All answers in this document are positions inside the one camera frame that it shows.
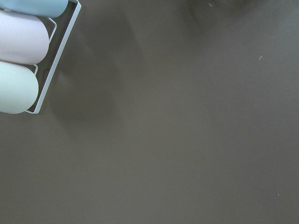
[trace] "mint green rounded object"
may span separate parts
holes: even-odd
[[[38,82],[30,69],[0,61],[0,112],[22,113],[33,105],[37,94]]]
[[[56,18],[66,9],[68,0],[0,0],[0,7],[10,11]]]

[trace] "white wire rack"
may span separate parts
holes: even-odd
[[[73,28],[73,26],[74,26],[74,24],[75,24],[75,21],[76,21],[76,19],[77,19],[77,16],[78,16],[79,12],[80,12],[81,4],[79,3],[79,1],[78,1],[78,0],[69,0],[69,1],[75,3],[75,4],[76,4],[76,8],[75,8],[75,10],[74,10],[74,12],[73,12],[73,14],[72,14],[71,20],[70,20],[70,22],[69,22],[69,24],[68,24],[68,26],[67,26],[67,29],[66,29],[66,31],[65,31],[65,33],[64,33],[64,36],[63,36],[63,38],[62,38],[62,41],[60,42],[58,51],[57,51],[57,53],[56,53],[56,55],[55,55],[55,58],[54,58],[54,61],[53,61],[53,63],[52,63],[52,66],[51,66],[51,68],[50,68],[50,71],[49,71],[49,73],[48,73],[48,75],[47,75],[46,81],[45,81],[44,85],[42,86],[42,90],[41,90],[41,93],[40,93],[40,95],[39,95],[39,97],[38,97],[36,106],[34,107],[33,110],[30,110],[30,109],[27,110],[26,112],[28,112],[28,113],[31,113],[31,114],[38,114],[38,113],[39,113],[39,111],[40,111],[40,109],[41,109],[41,107],[42,107],[42,105],[43,105],[43,101],[44,101],[44,99],[45,99],[45,96],[46,96],[46,94],[47,94],[47,91],[48,91],[48,89],[49,89],[49,86],[50,86],[51,80],[52,80],[52,78],[53,78],[55,69],[56,69],[56,67],[57,67],[57,65],[58,65],[58,62],[59,62],[59,60],[60,60],[61,54],[62,54],[62,52],[63,52],[63,50],[64,50],[64,47],[65,47],[65,45],[66,45],[66,42],[67,42],[67,40],[68,40],[68,38],[69,38],[69,36],[70,36],[71,30],[72,30],[72,28]],[[51,34],[51,36],[50,36],[50,41],[51,41],[52,38],[53,38],[53,36],[54,36],[54,33],[55,33],[55,31],[56,31],[57,24],[56,24],[55,21],[53,21],[52,19],[49,18],[49,20],[50,20],[51,22],[53,22],[53,24],[54,24],[54,29],[53,29],[53,32],[52,32],[52,34]],[[38,71],[38,65],[34,65],[34,66],[35,66],[35,68],[36,68],[36,69],[35,69],[35,75],[36,75],[36,74],[37,74],[37,71]]]

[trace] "light blue rounded object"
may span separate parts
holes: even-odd
[[[0,112],[22,113],[33,105],[37,94],[38,82],[30,69],[0,61]]]
[[[10,11],[56,18],[66,9],[68,0],[0,0],[0,7]]]

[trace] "brown surface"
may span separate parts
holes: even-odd
[[[0,114],[0,223],[297,224],[298,2],[82,5],[41,113]]]

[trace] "pastel cylinder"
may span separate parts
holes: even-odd
[[[17,114],[29,109],[38,94],[34,73],[21,65],[0,62],[0,111]]]
[[[36,16],[0,11],[1,61],[37,64],[48,49],[48,31]]]
[[[36,16],[55,18],[66,9],[68,0],[1,0],[0,7]]]

